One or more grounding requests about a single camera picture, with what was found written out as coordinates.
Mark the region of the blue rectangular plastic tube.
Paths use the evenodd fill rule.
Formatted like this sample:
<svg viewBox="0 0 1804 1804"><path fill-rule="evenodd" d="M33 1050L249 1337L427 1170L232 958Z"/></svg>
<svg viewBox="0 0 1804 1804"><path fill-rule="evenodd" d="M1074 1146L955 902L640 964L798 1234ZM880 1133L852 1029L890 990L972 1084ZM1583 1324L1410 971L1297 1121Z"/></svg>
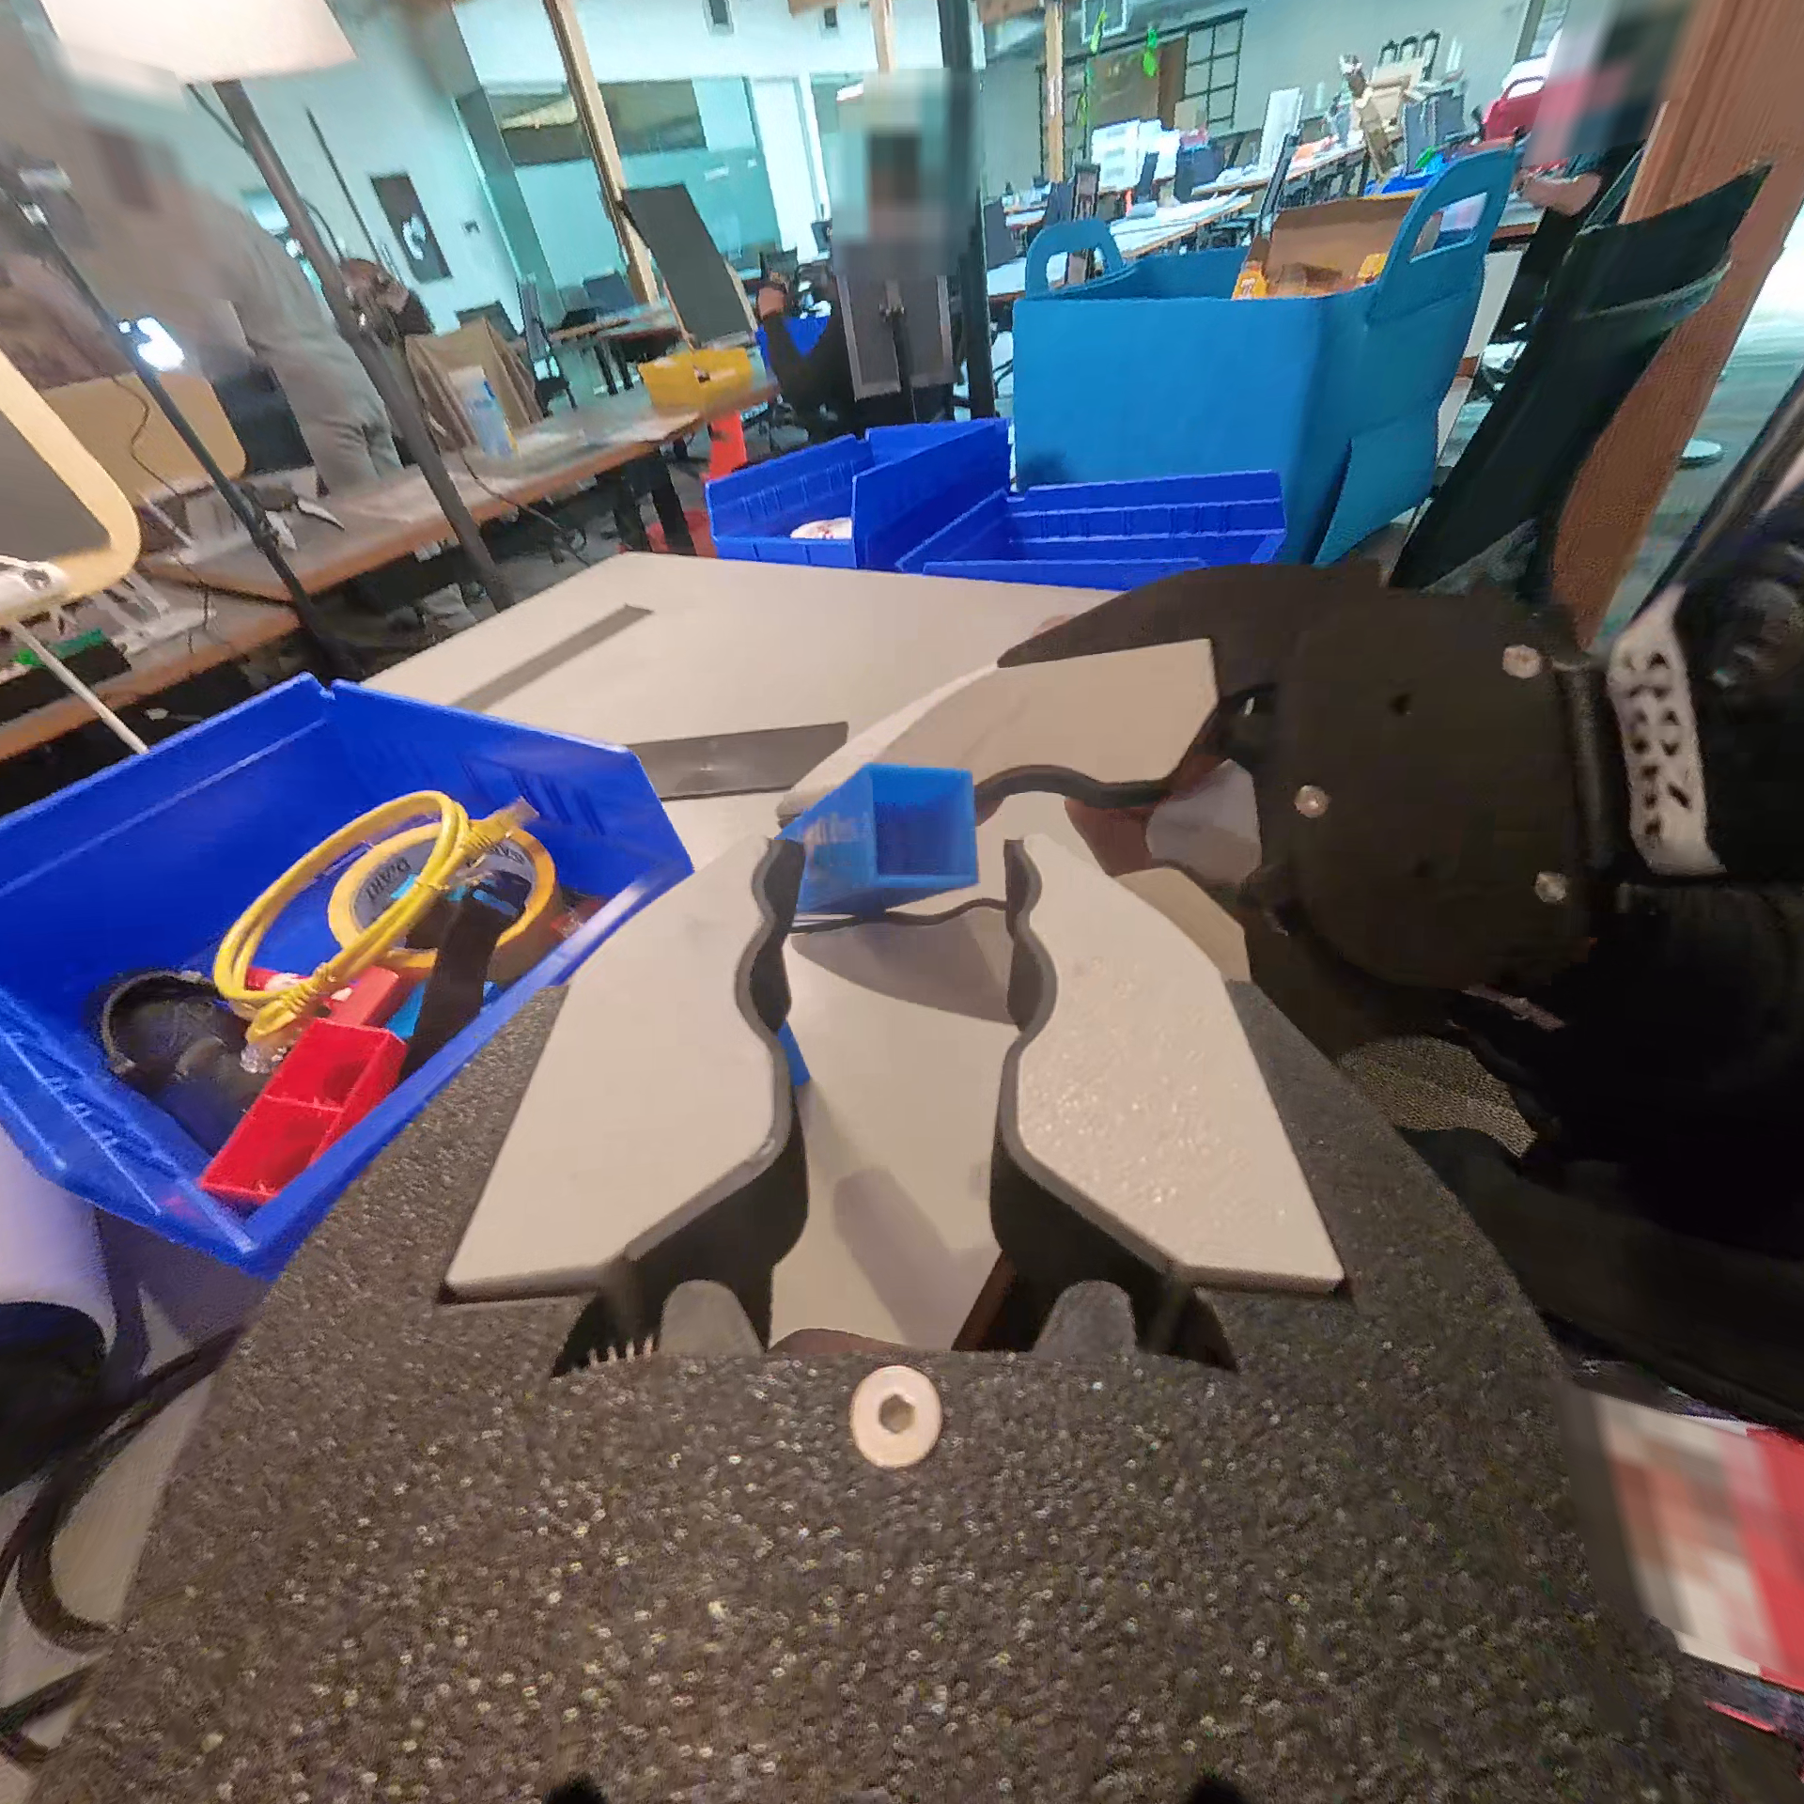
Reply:
<svg viewBox="0 0 1804 1804"><path fill-rule="evenodd" d="M801 918L875 918L982 875L969 768L867 762L783 830L805 847Z"/></svg>

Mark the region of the black tilted board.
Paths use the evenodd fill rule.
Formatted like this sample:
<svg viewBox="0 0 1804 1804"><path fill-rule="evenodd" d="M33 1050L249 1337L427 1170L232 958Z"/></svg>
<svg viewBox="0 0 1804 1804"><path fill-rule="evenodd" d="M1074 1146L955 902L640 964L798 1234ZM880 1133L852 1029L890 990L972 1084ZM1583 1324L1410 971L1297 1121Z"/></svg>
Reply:
<svg viewBox="0 0 1804 1804"><path fill-rule="evenodd" d="M698 347L749 343L756 317L741 274L711 236L687 186L623 191L623 206L645 242L687 340Z"/></svg>

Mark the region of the blue felt tote bag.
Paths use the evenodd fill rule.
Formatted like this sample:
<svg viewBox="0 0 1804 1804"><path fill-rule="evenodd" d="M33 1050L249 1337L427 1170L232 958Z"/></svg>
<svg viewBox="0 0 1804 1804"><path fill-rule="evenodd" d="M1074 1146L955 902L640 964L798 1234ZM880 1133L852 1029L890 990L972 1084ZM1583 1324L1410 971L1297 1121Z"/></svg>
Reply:
<svg viewBox="0 0 1804 1804"><path fill-rule="evenodd" d="M1442 405L1519 172L1497 146L1406 195L1371 281L1235 296L1232 249L1126 259L1113 229L1036 236L1012 306L1021 484L1273 473L1279 560L1331 563L1431 492Z"/></svg>

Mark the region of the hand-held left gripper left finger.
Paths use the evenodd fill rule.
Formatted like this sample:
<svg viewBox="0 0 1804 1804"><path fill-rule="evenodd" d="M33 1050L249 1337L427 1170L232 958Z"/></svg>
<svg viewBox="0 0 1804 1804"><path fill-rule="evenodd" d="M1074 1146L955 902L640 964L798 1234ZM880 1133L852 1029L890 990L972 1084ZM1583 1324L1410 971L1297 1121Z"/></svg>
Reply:
<svg viewBox="0 0 1804 1804"><path fill-rule="evenodd" d="M457 1302L640 1281L798 1146L786 945L805 851L751 836L568 980L446 1270Z"/></svg>

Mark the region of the black vertical pole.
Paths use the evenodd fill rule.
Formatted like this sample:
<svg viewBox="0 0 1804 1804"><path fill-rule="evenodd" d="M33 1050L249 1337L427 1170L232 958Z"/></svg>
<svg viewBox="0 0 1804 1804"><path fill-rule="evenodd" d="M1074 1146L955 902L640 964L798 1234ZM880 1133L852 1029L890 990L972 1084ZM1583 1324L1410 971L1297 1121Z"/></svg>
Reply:
<svg viewBox="0 0 1804 1804"><path fill-rule="evenodd" d="M950 82L952 217L957 251L959 349L965 404L972 417L995 419L997 377L982 197L980 84L972 1L937 1L942 67Z"/></svg>

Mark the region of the blue plastic storage bin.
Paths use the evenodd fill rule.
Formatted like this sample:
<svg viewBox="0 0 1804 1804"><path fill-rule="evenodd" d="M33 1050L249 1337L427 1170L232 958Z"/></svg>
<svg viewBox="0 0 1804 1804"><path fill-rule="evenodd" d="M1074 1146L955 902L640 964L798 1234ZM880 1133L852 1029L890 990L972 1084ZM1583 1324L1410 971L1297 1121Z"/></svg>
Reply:
<svg viewBox="0 0 1804 1804"><path fill-rule="evenodd" d="M102 990L204 954L330 830L444 793L533 806L555 875L600 900L448 1048L273 1200L202 1187L206 1151L108 1067ZM3 823L3 1118L50 1182L170 1244L271 1279L343 1191L542 990L694 870L625 746L371 685L294 678Z"/></svg>
<svg viewBox="0 0 1804 1804"><path fill-rule="evenodd" d="M752 462L705 490L717 558L893 575L937 531L1010 488L1012 422L876 426Z"/></svg>

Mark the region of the dark round object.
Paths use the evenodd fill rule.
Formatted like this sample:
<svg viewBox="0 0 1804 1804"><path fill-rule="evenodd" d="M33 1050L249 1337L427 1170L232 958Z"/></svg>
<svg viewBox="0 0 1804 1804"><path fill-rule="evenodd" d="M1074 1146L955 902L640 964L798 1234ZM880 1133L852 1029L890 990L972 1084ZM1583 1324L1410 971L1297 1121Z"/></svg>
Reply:
<svg viewBox="0 0 1804 1804"><path fill-rule="evenodd" d="M194 969L125 973L99 992L95 1027L108 1071L209 1157L232 1140L271 1076L251 1061L249 1024Z"/></svg>

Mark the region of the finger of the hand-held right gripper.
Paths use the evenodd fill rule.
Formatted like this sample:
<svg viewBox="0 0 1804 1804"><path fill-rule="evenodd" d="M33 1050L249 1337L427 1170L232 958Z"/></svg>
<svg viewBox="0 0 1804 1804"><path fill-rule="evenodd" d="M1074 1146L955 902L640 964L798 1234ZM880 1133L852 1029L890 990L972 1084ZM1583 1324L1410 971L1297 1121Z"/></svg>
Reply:
<svg viewBox="0 0 1804 1804"><path fill-rule="evenodd" d="M1051 794L1158 800L1220 702L1207 638L974 668L878 719L777 804L801 817L869 766L969 774L980 819Z"/></svg>

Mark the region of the black light stand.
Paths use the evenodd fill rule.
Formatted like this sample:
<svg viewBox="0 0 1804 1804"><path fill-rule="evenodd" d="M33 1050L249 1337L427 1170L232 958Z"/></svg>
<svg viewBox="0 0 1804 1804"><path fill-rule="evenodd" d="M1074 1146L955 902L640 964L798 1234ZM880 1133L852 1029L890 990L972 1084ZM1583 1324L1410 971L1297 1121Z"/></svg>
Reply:
<svg viewBox="0 0 1804 1804"><path fill-rule="evenodd" d="M518 593L489 552L484 529L471 513L454 473L441 454L439 439L412 383L401 377L390 353L379 343L371 328L365 326L352 300L347 270L328 244L328 238L318 231L305 195L285 167L245 84L238 78L226 78L215 80L211 88L238 127L243 146L260 167L275 201L283 206L290 231L300 240L305 259L311 261L322 281L322 293L335 325L356 351L392 422L401 430L403 439L414 452L416 464L441 513L463 546L476 582L488 593L493 606L499 612L506 612L518 603Z"/></svg>

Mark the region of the white lamp shade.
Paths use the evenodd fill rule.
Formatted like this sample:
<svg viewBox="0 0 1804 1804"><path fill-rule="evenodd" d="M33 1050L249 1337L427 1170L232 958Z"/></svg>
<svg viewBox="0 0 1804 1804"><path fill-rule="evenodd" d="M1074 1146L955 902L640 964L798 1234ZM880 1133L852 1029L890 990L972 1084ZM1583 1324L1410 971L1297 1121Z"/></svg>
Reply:
<svg viewBox="0 0 1804 1804"><path fill-rule="evenodd" d="M335 69L356 46L328 1L44 1L83 75L185 84Z"/></svg>

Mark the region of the yellow plastic bin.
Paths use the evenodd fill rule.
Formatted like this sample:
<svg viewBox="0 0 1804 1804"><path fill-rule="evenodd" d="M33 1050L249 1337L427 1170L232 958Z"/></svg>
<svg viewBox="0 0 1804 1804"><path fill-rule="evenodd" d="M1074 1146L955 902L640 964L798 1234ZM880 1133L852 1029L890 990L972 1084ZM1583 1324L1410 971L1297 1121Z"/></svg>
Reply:
<svg viewBox="0 0 1804 1804"><path fill-rule="evenodd" d="M677 415L749 394L760 381L760 366L745 345L675 347L643 360L640 381L657 413Z"/></svg>

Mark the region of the dark wall poster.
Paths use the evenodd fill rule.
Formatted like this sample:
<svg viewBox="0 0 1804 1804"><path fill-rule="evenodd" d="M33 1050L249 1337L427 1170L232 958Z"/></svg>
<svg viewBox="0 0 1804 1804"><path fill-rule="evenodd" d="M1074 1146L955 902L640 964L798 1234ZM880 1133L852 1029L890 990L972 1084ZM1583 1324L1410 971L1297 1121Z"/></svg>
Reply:
<svg viewBox="0 0 1804 1804"><path fill-rule="evenodd" d="M405 171L379 172L371 186L410 283L448 281L454 270L414 178Z"/></svg>

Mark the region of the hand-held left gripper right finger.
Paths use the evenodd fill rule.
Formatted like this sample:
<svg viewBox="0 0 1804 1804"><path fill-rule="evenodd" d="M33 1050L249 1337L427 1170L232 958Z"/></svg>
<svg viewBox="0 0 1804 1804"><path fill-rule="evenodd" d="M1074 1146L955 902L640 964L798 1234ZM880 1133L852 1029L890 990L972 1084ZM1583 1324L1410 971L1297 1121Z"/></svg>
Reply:
<svg viewBox="0 0 1804 1804"><path fill-rule="evenodd" d="M1343 1257L1241 1022L1185 926L1034 832L1004 845L1010 933L991 1213L1019 1274L1046 1206L1156 1279L1327 1296Z"/></svg>

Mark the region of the cardboard box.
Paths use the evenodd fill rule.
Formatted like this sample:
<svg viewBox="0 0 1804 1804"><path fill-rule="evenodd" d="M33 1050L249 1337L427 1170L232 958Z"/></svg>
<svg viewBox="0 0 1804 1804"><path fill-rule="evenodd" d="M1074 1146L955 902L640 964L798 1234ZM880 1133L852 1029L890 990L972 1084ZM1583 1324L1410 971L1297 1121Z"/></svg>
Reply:
<svg viewBox="0 0 1804 1804"><path fill-rule="evenodd" d="M1378 281L1418 197L1352 195L1281 210L1252 238L1232 298L1320 298Z"/></svg>

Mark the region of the yellow tape roll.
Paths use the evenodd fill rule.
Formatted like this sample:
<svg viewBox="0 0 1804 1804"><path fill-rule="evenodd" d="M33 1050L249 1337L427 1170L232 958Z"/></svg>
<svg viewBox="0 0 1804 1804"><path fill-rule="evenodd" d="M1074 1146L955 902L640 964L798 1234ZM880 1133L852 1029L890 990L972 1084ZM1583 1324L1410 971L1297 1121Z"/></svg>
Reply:
<svg viewBox="0 0 1804 1804"><path fill-rule="evenodd" d="M439 836L437 823L409 823L354 858L328 900L328 924L339 945L350 945L365 933L409 890L427 866ZM501 935L491 962L491 980L518 980L553 950L559 937L557 866L538 836L518 828L484 853L472 877L519 877L529 883L523 913Z"/></svg>

